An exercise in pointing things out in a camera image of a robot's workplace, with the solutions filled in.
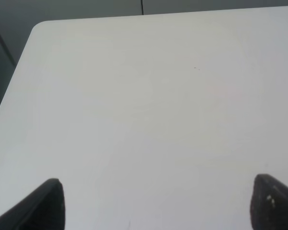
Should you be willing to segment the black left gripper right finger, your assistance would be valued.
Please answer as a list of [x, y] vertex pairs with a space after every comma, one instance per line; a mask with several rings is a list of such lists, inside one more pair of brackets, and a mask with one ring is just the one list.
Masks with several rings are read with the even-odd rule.
[[288, 230], [288, 186], [269, 174], [256, 175], [250, 218], [254, 230]]

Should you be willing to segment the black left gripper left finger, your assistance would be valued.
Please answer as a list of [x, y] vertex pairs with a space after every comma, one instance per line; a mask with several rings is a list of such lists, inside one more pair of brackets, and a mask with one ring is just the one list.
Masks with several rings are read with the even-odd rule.
[[65, 199], [59, 179], [46, 180], [0, 216], [0, 230], [63, 230]]

